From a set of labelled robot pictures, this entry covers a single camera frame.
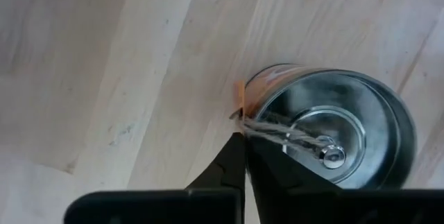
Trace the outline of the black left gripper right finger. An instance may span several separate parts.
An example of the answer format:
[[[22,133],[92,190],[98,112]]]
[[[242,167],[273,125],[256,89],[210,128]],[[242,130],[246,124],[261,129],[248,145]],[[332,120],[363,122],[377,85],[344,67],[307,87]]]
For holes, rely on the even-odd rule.
[[[262,138],[246,138],[261,223],[442,223],[443,191],[342,189]]]

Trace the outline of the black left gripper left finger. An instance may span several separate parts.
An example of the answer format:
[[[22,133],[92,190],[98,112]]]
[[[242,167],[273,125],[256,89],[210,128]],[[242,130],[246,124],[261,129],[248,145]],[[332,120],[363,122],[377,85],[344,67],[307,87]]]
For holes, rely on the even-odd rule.
[[[246,143],[235,132],[184,189],[96,191],[68,206],[65,223],[243,223]]]

